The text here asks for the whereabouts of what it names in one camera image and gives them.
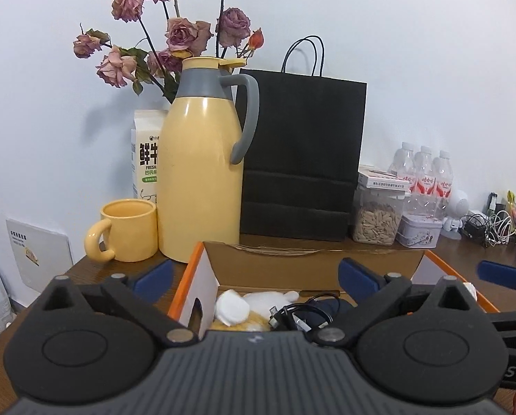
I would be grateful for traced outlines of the yellow white plush toy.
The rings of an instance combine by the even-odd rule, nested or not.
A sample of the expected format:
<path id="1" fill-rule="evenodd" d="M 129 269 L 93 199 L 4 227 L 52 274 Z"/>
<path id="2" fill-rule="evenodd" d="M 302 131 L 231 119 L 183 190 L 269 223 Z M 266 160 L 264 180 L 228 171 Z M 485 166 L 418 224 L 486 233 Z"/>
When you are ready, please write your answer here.
<path id="1" fill-rule="evenodd" d="M 294 290 L 290 290 L 285 293 L 279 291 L 263 291 L 247 293 L 241 297 L 243 297 L 250 306 L 250 317 L 248 320 L 244 323 L 228 327 L 216 319 L 214 312 L 214 320 L 209 327 L 210 330 L 230 332 L 267 332 L 270 330 L 270 309 L 282 309 L 286 305 L 295 303 L 299 299 L 299 293 Z"/>

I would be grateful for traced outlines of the navy zipper pouch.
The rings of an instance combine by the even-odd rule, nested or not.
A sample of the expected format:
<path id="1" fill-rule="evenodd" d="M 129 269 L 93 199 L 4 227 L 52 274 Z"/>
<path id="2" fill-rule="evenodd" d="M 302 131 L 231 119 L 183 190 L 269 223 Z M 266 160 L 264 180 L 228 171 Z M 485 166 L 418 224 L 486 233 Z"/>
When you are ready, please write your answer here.
<path id="1" fill-rule="evenodd" d="M 327 313 L 333 320 L 335 320 L 339 315 L 345 314 L 354 308 L 348 301 L 336 298 L 314 300 L 313 304 Z"/>

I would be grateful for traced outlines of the large white jar lid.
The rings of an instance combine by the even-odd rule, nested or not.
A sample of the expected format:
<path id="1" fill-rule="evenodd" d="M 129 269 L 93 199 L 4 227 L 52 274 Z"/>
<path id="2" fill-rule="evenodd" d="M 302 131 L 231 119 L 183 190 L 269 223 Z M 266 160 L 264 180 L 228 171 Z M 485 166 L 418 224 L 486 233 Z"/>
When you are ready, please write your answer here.
<path id="1" fill-rule="evenodd" d="M 248 320 L 250 306 L 235 290 L 228 289 L 217 298 L 215 317 L 225 326 L 232 327 Z"/>

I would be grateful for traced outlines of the yellow mug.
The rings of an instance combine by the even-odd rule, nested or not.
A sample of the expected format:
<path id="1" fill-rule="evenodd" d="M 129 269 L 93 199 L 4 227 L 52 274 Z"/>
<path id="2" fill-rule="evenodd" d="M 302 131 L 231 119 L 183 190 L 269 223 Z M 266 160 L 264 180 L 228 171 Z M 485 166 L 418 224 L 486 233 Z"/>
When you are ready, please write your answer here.
<path id="1" fill-rule="evenodd" d="M 159 249 L 157 206 L 152 201 L 123 199 L 100 209 L 100 221 L 84 238 L 85 255 L 99 263 L 139 262 Z"/>

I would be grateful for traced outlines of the clear seed container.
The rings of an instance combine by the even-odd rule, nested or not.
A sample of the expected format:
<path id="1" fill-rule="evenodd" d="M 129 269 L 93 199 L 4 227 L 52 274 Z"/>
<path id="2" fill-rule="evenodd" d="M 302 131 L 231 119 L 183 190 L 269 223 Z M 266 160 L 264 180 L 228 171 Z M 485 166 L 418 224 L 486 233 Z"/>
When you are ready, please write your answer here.
<path id="1" fill-rule="evenodd" d="M 405 192 L 359 186 L 354 192 L 351 232 L 357 243 L 392 246 L 403 216 Z"/>

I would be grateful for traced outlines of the red cardboard box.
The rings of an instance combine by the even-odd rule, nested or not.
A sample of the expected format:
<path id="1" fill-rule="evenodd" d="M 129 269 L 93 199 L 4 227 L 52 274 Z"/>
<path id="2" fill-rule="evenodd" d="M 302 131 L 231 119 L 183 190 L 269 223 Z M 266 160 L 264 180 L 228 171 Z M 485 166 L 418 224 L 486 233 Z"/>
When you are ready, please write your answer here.
<path id="1" fill-rule="evenodd" d="M 192 309 L 202 309 L 198 335 L 214 320 L 217 296 L 233 289 L 244 295 L 261 291 L 297 291 L 300 296 L 341 291 L 354 298 L 339 281 L 339 263 L 351 258 L 378 275 L 397 272 L 415 284 L 434 284 L 444 275 L 459 274 L 436 253 L 421 249 L 383 249 L 357 246 L 350 250 L 282 249 L 198 243 L 179 281 L 167 315 L 184 326 Z"/>

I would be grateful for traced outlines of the white tin box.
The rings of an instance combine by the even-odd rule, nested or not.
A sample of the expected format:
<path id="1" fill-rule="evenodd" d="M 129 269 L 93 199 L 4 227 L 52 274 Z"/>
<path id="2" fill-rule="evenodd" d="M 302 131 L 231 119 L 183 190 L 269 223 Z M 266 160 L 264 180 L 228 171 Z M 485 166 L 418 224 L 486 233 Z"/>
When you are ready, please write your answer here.
<path id="1" fill-rule="evenodd" d="M 400 220 L 396 240 L 407 248 L 436 248 L 443 221 L 434 216 L 404 214 Z"/>

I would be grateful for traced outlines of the white robot figurine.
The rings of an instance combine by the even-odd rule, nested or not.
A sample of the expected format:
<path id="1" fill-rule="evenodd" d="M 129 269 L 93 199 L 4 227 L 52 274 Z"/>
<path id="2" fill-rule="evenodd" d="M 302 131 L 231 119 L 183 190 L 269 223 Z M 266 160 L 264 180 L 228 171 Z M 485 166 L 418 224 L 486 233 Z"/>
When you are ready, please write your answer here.
<path id="1" fill-rule="evenodd" d="M 469 209 L 467 194 L 462 190 L 452 189 L 445 207 L 441 235 L 450 240 L 461 240 L 462 219 L 468 214 Z"/>

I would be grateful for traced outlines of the water bottle middle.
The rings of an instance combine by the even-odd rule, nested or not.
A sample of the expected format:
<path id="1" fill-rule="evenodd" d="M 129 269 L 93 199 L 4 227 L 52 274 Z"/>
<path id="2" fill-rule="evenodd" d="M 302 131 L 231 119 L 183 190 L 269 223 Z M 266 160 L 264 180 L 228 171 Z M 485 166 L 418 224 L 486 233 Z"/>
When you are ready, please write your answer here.
<path id="1" fill-rule="evenodd" d="M 411 196 L 412 213 L 424 216 L 434 214 L 433 190 L 435 176 L 432 170 L 432 149 L 421 146 L 414 156 L 416 183 Z"/>

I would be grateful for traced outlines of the water bottle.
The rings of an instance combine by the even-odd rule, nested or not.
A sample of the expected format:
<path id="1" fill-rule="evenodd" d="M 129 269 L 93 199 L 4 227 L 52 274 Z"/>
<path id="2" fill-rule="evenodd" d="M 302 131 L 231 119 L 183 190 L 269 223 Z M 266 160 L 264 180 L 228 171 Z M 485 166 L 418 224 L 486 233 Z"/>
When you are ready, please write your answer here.
<path id="1" fill-rule="evenodd" d="M 424 216 L 434 214 L 433 190 L 435 176 L 432 170 L 432 149 L 421 146 L 414 156 L 416 183 L 411 196 L 412 213 Z"/>
<path id="2" fill-rule="evenodd" d="M 414 147 L 404 141 L 402 146 L 395 152 L 391 165 L 388 168 L 399 179 L 407 181 L 412 185 L 416 180 L 416 169 L 414 162 Z"/>
<path id="3" fill-rule="evenodd" d="M 439 156 L 436 156 L 432 160 L 432 171 L 435 177 L 433 190 L 435 196 L 435 216 L 439 219 L 443 219 L 454 179 L 449 152 L 444 150 L 440 151 Z"/>

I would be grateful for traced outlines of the black paper bag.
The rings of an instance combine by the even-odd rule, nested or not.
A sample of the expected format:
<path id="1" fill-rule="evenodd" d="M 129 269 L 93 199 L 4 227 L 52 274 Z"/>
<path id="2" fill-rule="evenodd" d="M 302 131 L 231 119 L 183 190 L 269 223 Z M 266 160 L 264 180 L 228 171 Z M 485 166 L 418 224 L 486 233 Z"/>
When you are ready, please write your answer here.
<path id="1" fill-rule="evenodd" d="M 243 234 L 341 241 L 357 189 L 367 85 L 323 74 L 325 44 L 308 75 L 246 70 L 260 89 L 260 112 L 244 158 Z"/>

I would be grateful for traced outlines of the water bottle left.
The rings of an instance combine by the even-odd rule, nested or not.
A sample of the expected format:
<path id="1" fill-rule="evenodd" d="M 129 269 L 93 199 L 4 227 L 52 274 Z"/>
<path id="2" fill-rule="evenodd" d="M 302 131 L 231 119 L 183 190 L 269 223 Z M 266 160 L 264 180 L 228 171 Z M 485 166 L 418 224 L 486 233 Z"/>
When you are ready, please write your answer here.
<path id="1" fill-rule="evenodd" d="M 399 179 L 407 181 L 412 185 L 416 180 L 416 169 L 414 162 L 414 147 L 404 141 L 402 146 L 395 152 L 391 165 L 388 168 Z"/>

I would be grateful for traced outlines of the yellow thermos jug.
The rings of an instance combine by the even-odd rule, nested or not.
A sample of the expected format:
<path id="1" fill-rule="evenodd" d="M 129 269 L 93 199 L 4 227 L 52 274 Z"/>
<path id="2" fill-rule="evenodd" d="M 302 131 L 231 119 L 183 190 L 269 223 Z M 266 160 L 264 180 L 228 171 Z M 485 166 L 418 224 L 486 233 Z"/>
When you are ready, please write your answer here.
<path id="1" fill-rule="evenodd" d="M 239 240 L 244 157 L 259 118 L 246 60 L 191 57 L 159 135 L 159 250 L 187 263 L 197 243 Z"/>

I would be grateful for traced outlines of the dried pink rose bouquet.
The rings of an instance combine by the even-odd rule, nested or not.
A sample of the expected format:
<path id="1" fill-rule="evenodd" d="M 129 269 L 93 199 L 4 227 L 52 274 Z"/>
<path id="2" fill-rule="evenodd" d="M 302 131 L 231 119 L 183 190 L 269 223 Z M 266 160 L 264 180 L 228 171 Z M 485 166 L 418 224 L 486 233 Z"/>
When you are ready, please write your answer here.
<path id="1" fill-rule="evenodd" d="M 166 27 L 162 48 L 151 39 L 142 21 L 146 1 L 163 9 Z M 96 73 L 104 83 L 114 88 L 129 85 L 136 95 L 147 84 L 155 85 L 169 102 L 175 99 L 179 87 L 182 62 L 203 55 L 210 41 L 214 43 L 214 55 L 221 60 L 230 49 L 235 58 L 248 60 L 265 43 L 262 30 L 251 28 L 250 17 L 242 9 L 228 8 L 225 0 L 220 0 L 214 25 L 183 17 L 178 0 L 113 0 L 111 14 L 117 21 L 140 25 L 144 33 L 141 42 L 146 46 L 123 48 L 114 44 L 106 32 L 82 28 L 72 42 L 73 54 L 88 59 L 106 49 L 107 54 L 96 66 Z"/>

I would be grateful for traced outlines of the white wall panel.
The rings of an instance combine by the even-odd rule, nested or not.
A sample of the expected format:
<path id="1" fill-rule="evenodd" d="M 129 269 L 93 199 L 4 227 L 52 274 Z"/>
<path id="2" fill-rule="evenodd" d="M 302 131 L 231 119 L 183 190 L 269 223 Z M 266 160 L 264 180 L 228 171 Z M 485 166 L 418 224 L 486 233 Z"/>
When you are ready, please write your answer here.
<path id="1" fill-rule="evenodd" d="M 57 275 L 72 266 L 70 242 L 65 234 L 8 218 L 7 231 L 22 282 L 42 292 Z"/>

